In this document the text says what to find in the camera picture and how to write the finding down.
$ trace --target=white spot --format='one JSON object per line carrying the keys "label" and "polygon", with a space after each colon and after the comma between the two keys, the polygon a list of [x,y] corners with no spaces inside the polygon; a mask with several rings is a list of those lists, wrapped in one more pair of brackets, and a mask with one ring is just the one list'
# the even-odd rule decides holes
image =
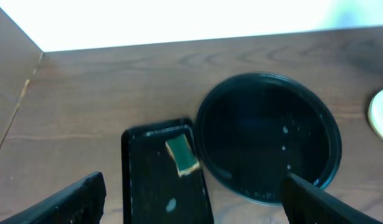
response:
{"label": "white spot", "polygon": [[168,205],[165,208],[165,210],[167,211],[167,213],[170,213],[175,209],[176,206],[177,206],[177,200],[174,198],[171,198],[171,200],[169,200]]}

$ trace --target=bowl rim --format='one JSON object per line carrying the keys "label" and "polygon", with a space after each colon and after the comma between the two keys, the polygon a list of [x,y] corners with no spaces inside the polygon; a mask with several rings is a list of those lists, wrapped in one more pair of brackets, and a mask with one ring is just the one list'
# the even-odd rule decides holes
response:
{"label": "bowl rim", "polygon": [[216,85],[203,100],[197,112],[195,138],[197,149],[199,152],[198,154],[202,158],[204,165],[207,167],[207,169],[211,172],[215,179],[217,179],[226,188],[252,202],[264,205],[281,204],[280,200],[268,199],[263,197],[260,197],[260,199],[251,198],[248,195],[240,192],[239,190],[232,188],[229,184],[226,183],[225,178],[223,178],[223,176],[220,174],[218,168],[210,161],[208,152],[203,142],[202,128],[205,123],[207,109],[210,107],[211,102],[216,97],[218,97],[218,95],[224,93],[229,88],[234,88],[234,84],[245,81],[271,83],[282,86],[283,88],[287,88],[295,92],[299,97],[303,98],[308,104],[310,104],[310,106],[312,106],[312,108],[316,111],[318,116],[320,116],[328,137],[330,154],[326,166],[323,169],[323,172],[317,178],[317,180],[311,184],[313,184],[321,190],[326,188],[333,180],[341,162],[342,142],[338,125],[336,124],[336,121],[333,115],[331,114],[330,110],[312,91],[290,78],[268,72],[242,73],[240,75],[230,77]]}

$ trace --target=sponge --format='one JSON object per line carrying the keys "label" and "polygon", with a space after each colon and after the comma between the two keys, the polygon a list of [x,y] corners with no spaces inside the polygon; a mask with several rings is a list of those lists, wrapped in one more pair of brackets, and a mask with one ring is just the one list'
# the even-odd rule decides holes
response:
{"label": "sponge", "polygon": [[184,134],[166,141],[165,145],[177,165],[179,177],[187,175],[200,167],[200,163],[194,157]]}

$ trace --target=wooden table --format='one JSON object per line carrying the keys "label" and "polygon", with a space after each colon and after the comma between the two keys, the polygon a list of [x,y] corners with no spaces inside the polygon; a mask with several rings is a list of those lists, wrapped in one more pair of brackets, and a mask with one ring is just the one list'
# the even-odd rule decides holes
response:
{"label": "wooden table", "polygon": [[[383,222],[383,142],[366,119],[383,88],[383,27],[44,54],[0,150],[0,220],[99,170],[101,223],[122,222],[122,132],[189,116],[238,73],[268,71],[316,93],[343,140],[327,192]],[[205,170],[216,223],[286,223],[282,207],[233,194]]]}

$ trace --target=white round object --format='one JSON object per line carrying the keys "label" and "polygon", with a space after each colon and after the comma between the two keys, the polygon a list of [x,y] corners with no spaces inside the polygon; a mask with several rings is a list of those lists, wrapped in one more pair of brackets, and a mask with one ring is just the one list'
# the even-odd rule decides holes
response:
{"label": "white round object", "polygon": [[374,131],[383,139],[383,90],[372,99],[368,118]]}

